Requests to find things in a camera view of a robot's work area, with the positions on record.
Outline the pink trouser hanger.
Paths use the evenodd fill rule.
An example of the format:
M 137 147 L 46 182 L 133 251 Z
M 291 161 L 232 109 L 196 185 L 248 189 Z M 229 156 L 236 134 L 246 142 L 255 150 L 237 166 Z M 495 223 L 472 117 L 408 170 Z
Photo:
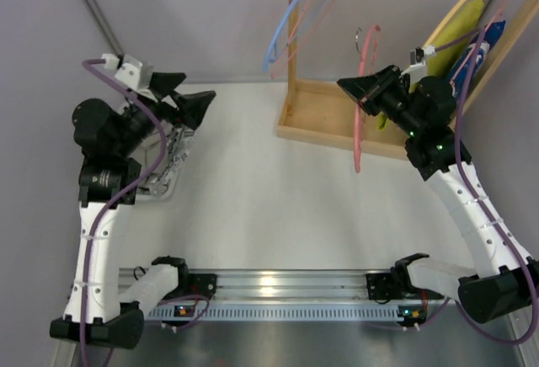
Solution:
M 359 77 L 365 76 L 366 71 L 371 74 L 374 70 L 381 31 L 382 28 L 379 24 L 373 24 L 366 32 L 366 37 L 364 38 L 364 43 L 361 48 L 359 48 L 360 30 L 358 29 L 356 31 L 356 47 L 358 52 L 360 53 L 360 64 L 358 68 Z M 360 106 L 356 105 L 353 136 L 353 158 L 356 173 L 359 173 L 361 170 L 361 143 L 364 135 L 364 119 L 365 114 L 361 111 Z

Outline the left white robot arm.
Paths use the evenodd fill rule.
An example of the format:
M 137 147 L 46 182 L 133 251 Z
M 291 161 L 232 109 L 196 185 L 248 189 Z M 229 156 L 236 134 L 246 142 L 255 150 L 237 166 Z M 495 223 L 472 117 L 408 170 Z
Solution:
M 113 81 L 92 62 L 87 68 L 123 94 L 128 105 L 119 112 L 100 98 L 89 98 L 72 113 L 73 139 L 83 154 L 78 178 L 80 243 L 72 292 L 62 316 L 51 322 L 50 335 L 83 347 L 133 349 L 147 314 L 159 302 L 187 294 L 189 269 L 182 258 L 161 256 L 125 293 L 119 292 L 119 253 L 136 190 L 157 167 L 153 163 L 143 168 L 132 154 L 157 132 L 161 162 L 167 148 L 163 124 L 197 130 L 216 92 L 180 94 L 176 88 L 185 79 L 182 72 L 157 72 L 144 95 Z

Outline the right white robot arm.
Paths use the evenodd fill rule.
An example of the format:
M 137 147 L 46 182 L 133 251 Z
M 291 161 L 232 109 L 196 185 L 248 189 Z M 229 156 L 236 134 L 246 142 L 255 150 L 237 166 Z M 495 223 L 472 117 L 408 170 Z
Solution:
M 471 155 L 449 126 L 456 100 L 448 82 L 427 76 L 416 89 L 397 66 L 337 81 L 368 115 L 385 114 L 407 139 L 408 160 L 437 194 L 472 255 L 466 268 L 418 253 L 398 260 L 404 293 L 433 291 L 484 324 L 531 306 L 538 315 L 538 262 L 506 230 L 478 179 Z

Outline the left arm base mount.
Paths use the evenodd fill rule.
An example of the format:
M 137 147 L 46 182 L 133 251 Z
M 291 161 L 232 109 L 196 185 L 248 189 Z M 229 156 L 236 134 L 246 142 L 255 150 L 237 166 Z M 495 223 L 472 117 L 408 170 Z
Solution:
M 211 299 L 216 293 L 217 275 L 212 273 L 193 273 L 182 278 L 179 283 L 179 296 L 203 295 Z

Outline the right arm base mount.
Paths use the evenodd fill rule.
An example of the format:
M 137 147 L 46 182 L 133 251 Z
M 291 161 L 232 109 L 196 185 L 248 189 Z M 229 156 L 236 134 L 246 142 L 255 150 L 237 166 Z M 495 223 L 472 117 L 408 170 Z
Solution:
M 371 301 L 387 303 L 396 300 L 442 300 L 443 296 L 430 290 L 408 289 L 389 272 L 366 274 L 366 288 Z

